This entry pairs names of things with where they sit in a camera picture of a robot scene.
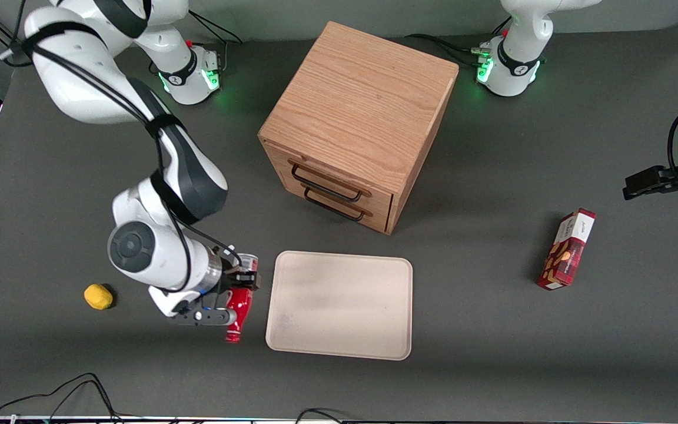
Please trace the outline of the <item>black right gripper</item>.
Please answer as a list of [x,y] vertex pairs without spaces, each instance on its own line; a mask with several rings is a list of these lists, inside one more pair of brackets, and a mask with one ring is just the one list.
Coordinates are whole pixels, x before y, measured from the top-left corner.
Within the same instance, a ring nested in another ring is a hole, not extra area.
[[259,273],[252,270],[252,258],[235,258],[235,263],[224,271],[215,289],[215,310],[249,312],[252,292],[261,287]]

